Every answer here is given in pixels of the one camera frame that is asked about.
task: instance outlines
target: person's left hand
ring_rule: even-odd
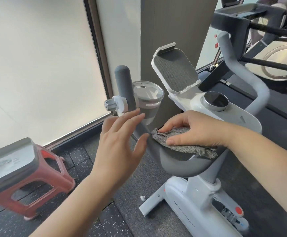
[[[110,117],[103,123],[91,173],[103,178],[105,185],[114,190],[135,171],[146,151],[149,134],[139,138],[134,151],[129,146],[130,136],[144,116],[144,113],[140,114],[140,109],[136,109],[120,117]]]

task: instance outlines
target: towel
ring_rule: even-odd
[[[158,143],[161,145],[168,147],[172,150],[176,150],[183,153],[192,153],[192,154],[199,154],[200,156],[207,157],[209,159],[213,159],[217,157],[217,153],[215,150],[216,147],[204,147],[204,146],[197,146],[197,145],[185,145],[185,146],[168,146],[166,144],[166,140],[173,136],[173,135],[179,135],[182,133],[185,133],[189,131],[190,128],[183,127],[183,128],[173,128],[172,130],[165,132],[165,133],[159,133],[157,128],[155,128],[151,134],[152,138],[155,139]]]

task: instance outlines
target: forearm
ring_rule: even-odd
[[[114,193],[114,187],[91,173],[31,236],[82,236]]]
[[[287,151],[243,127],[234,127],[229,149],[287,212]]]

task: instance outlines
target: red circle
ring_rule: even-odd
[[[241,215],[243,213],[242,209],[240,207],[236,207],[236,212]]]

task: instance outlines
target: silver knob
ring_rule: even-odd
[[[114,111],[117,107],[117,104],[113,99],[106,100],[104,105],[107,111]]]
[[[207,109],[212,111],[224,111],[229,104],[228,98],[216,91],[206,92],[201,102]]]

